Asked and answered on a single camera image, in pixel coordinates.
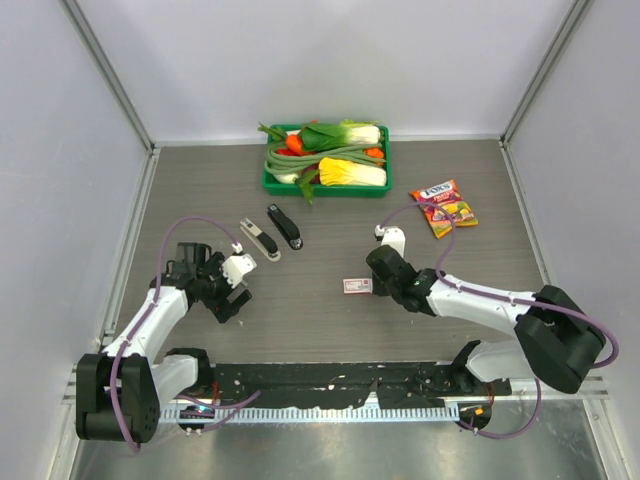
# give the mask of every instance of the red pepper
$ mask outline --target red pepper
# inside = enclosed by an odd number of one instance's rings
[[[279,155],[286,155],[287,157],[299,157],[300,156],[296,152],[291,150],[290,148],[279,148],[278,150],[276,150],[276,153],[279,154]]]

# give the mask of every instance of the green basket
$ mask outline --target green basket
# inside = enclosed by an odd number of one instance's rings
[[[298,130],[301,125],[271,125],[271,128],[281,127],[285,130]],[[365,197],[380,198],[384,197],[393,186],[393,177],[391,176],[391,149],[389,148],[389,130],[387,127],[380,127],[382,133],[382,150],[384,151],[385,170],[387,171],[387,184],[384,187],[366,187],[362,185],[314,185],[313,195],[316,197]],[[267,139],[267,144],[273,142],[271,135]],[[302,196],[302,191],[295,184],[280,183],[272,174],[266,170],[262,171],[262,186],[271,195],[281,196]]]

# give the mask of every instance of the red and orange snack bag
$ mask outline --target red and orange snack bag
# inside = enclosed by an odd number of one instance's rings
[[[478,224],[471,207],[462,199],[455,180],[423,190],[414,190],[409,194],[416,200],[428,200],[444,208],[453,217],[456,227],[472,227]],[[419,207],[424,211],[436,238],[442,238],[452,230],[449,220],[440,210],[426,205]]]

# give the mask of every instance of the orange vegetable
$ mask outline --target orange vegetable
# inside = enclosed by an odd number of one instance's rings
[[[287,135],[287,139],[285,140],[287,147],[289,150],[292,150],[294,153],[300,156],[311,155],[311,152],[305,152],[304,147],[302,145],[302,140],[298,135]]]
[[[373,158],[384,158],[384,152],[380,148],[365,148],[364,153]]]

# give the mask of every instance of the white backdrop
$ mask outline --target white backdrop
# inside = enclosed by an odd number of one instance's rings
[[[550,270],[585,311],[620,339],[618,362],[601,373],[626,427],[623,445],[636,468],[638,18],[637,0],[594,2],[513,142]]]
[[[59,2],[0,3],[0,477],[42,480],[146,155]]]
[[[258,121],[501,134],[570,0],[80,0],[157,141]]]

